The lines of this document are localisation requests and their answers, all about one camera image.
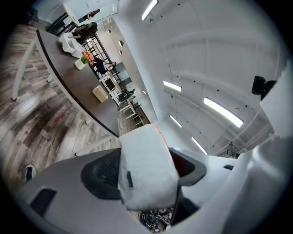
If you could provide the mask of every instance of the potted plant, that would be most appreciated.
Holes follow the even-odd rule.
[[[93,65],[94,57],[92,53],[88,52],[87,50],[82,51],[82,57],[74,62],[74,65],[77,69],[83,69],[86,64]]]

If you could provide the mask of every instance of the white vase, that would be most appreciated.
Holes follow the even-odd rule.
[[[83,69],[86,64],[84,64],[81,59],[78,59],[77,61],[74,62],[74,65],[76,66],[77,69],[81,70]]]

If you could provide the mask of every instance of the wooden floor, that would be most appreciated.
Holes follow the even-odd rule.
[[[36,36],[35,28],[18,25],[5,47],[0,69],[0,170],[10,191],[22,183],[25,167],[32,164],[37,173],[104,135],[94,123],[74,107],[59,87],[46,79],[49,73],[38,51],[29,61],[19,89],[12,101],[16,71],[28,45]],[[132,130],[134,123],[119,113],[119,132]],[[112,139],[95,150],[119,147]]]

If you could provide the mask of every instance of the shoe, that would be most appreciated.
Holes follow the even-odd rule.
[[[36,176],[36,168],[33,165],[28,165],[24,172],[24,182],[27,183]]]

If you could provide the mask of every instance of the ceiling light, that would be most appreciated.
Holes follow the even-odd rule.
[[[182,128],[182,125],[176,120],[176,119],[174,119],[174,117],[172,116],[172,115],[170,115],[170,117],[171,117],[171,119],[173,119],[174,120],[174,122],[175,123],[177,123],[178,124],[178,126],[179,127],[181,127]]]
[[[122,47],[124,45],[123,41],[118,41],[120,47]]]
[[[197,144],[197,146],[202,150],[202,152],[205,155],[207,155],[207,152],[205,151],[205,149],[193,137],[191,139],[195,142],[195,144]]]
[[[228,120],[230,120],[232,123],[234,123],[237,127],[241,127],[243,124],[243,121],[239,119],[236,115],[234,115],[232,112],[227,110],[226,108],[222,107],[221,105],[217,104],[216,102],[212,101],[211,99],[205,97],[203,103],[207,104],[220,114],[224,115]]]
[[[152,11],[152,9],[154,9],[154,7],[159,3],[158,0],[152,0],[152,2],[150,3],[150,5],[147,7],[146,11],[143,13],[141,19],[145,20],[146,17],[148,16],[148,14],[150,14],[150,12]]]
[[[168,87],[170,87],[172,89],[175,89],[175,90],[177,90],[179,92],[182,92],[182,87],[181,86],[174,85],[174,84],[171,84],[171,83],[166,82],[166,81],[164,81],[164,85],[166,85],[166,86],[168,86]]]

